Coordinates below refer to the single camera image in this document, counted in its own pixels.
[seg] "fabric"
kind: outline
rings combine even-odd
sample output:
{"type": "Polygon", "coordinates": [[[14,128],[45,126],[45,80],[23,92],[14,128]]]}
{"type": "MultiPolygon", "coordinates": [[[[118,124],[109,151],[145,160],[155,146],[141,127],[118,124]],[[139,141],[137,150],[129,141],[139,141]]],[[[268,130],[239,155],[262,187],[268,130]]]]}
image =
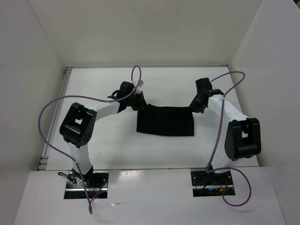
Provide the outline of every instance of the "fabric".
{"type": "Polygon", "coordinates": [[[189,107],[147,105],[137,113],[136,131],[161,136],[194,136],[194,118],[189,107]]]}

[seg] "wall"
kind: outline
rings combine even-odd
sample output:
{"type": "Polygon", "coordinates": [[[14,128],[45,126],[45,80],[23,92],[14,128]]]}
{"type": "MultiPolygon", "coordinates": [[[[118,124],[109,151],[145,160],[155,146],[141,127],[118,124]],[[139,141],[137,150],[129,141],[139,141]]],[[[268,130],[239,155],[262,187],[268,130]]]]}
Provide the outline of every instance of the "wall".
{"type": "MultiPolygon", "coordinates": [[[[24,0],[0,0],[0,218],[13,224],[43,151],[39,110],[59,94],[64,68],[24,0]]],[[[44,116],[49,128],[53,108],[44,116]]]]}
{"type": "Polygon", "coordinates": [[[299,224],[300,10],[292,0],[264,0],[230,70],[243,112],[261,122],[261,165],[269,167],[288,225],[299,224]],[[233,76],[236,82],[239,76],[233,76]]]}
{"type": "Polygon", "coordinates": [[[29,0],[65,66],[227,65],[262,0],[29,0]]]}

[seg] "purple cable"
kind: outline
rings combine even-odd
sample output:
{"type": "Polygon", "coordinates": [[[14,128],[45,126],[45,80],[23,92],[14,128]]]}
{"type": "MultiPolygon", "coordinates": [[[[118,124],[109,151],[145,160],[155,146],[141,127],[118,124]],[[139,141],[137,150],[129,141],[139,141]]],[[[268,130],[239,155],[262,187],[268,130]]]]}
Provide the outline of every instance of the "purple cable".
{"type": "Polygon", "coordinates": [[[235,170],[235,171],[238,171],[239,173],[241,173],[243,175],[243,177],[246,179],[246,182],[249,186],[249,196],[248,198],[246,199],[246,201],[244,201],[243,203],[241,204],[232,204],[232,203],[229,203],[225,198],[224,198],[224,194],[227,190],[231,189],[231,188],[226,188],[223,192],[222,192],[222,198],[223,200],[230,206],[234,206],[234,207],[239,207],[239,206],[242,206],[242,205],[245,205],[247,202],[249,202],[250,198],[251,198],[251,195],[252,195],[252,188],[251,188],[251,184],[248,180],[248,178],[246,177],[246,175],[239,169],[236,169],[236,168],[233,168],[233,167],[222,167],[222,168],[217,168],[217,169],[213,169],[213,170],[209,170],[210,166],[211,166],[211,162],[216,154],[216,151],[217,151],[217,147],[218,147],[218,144],[219,144],[219,141],[220,141],[220,137],[221,137],[221,131],[222,131],[222,124],[223,124],[223,118],[224,118],[224,105],[225,105],[225,97],[226,95],[234,88],[236,88],[244,79],[245,79],[245,73],[241,72],[241,71],[232,71],[232,72],[228,72],[228,73],[225,73],[221,76],[218,76],[216,77],[215,79],[212,79],[211,81],[215,81],[216,79],[219,79],[225,75],[228,75],[228,74],[234,74],[234,73],[239,73],[239,74],[242,74],[243,77],[242,79],[237,82],[235,85],[233,85],[223,96],[223,100],[222,100],[222,108],[221,108],[221,118],[220,118],[220,124],[219,124],[219,130],[218,130],[218,133],[217,133],[217,139],[216,139],[216,143],[215,143],[215,147],[212,151],[212,154],[211,154],[211,157],[210,157],[210,160],[207,164],[207,167],[206,167],[206,172],[207,173],[212,173],[214,171],[217,171],[217,170],[235,170]]]}
{"type": "Polygon", "coordinates": [[[76,160],[70,156],[69,154],[63,152],[62,150],[59,150],[58,148],[54,147],[53,145],[51,145],[47,140],[46,138],[44,137],[43,133],[42,133],[42,129],[41,129],[41,119],[42,119],[42,115],[43,115],[43,112],[45,111],[45,109],[51,105],[53,102],[56,102],[60,99],[63,99],[63,98],[86,98],[86,99],[91,99],[91,100],[95,100],[95,101],[98,101],[98,102],[119,102],[119,101],[122,101],[126,98],[128,98],[129,96],[131,96],[132,94],[135,93],[136,89],[138,88],[138,86],[140,85],[140,82],[141,82],[141,79],[142,79],[142,70],[140,68],[140,66],[136,65],[133,67],[132,69],[132,72],[131,72],[131,78],[133,77],[133,72],[135,70],[135,68],[138,67],[139,68],[139,71],[140,71],[140,77],[139,77],[139,80],[137,82],[137,85],[135,86],[135,88],[132,90],[132,92],[128,95],[126,95],[125,97],[122,97],[120,99],[116,99],[116,100],[102,100],[102,99],[98,99],[98,98],[94,98],[94,97],[88,97],[88,96],[81,96],[81,95],[66,95],[66,96],[61,96],[61,97],[58,97],[50,102],[48,102],[41,110],[39,116],[38,116],[38,121],[37,121],[37,127],[38,127],[38,132],[39,132],[39,135],[41,136],[41,138],[43,139],[43,141],[48,145],[50,146],[51,148],[53,148],[54,150],[58,151],[59,153],[69,157],[71,160],[73,160],[78,168],[78,171],[79,171],[79,174],[80,174],[80,177],[81,177],[81,180],[82,180],[82,185],[83,185],[83,189],[84,189],[84,192],[85,192],[85,196],[88,200],[88,203],[89,203],[89,212],[90,214],[93,213],[93,209],[92,209],[92,201],[94,198],[96,198],[101,192],[99,192],[97,195],[95,195],[92,200],[90,200],[89,198],[89,194],[88,194],[88,191],[87,191],[87,188],[86,188],[86,185],[84,183],[84,177],[83,177],[83,174],[81,172],[81,169],[80,169],[80,166],[79,164],[76,162],[76,160]]]}

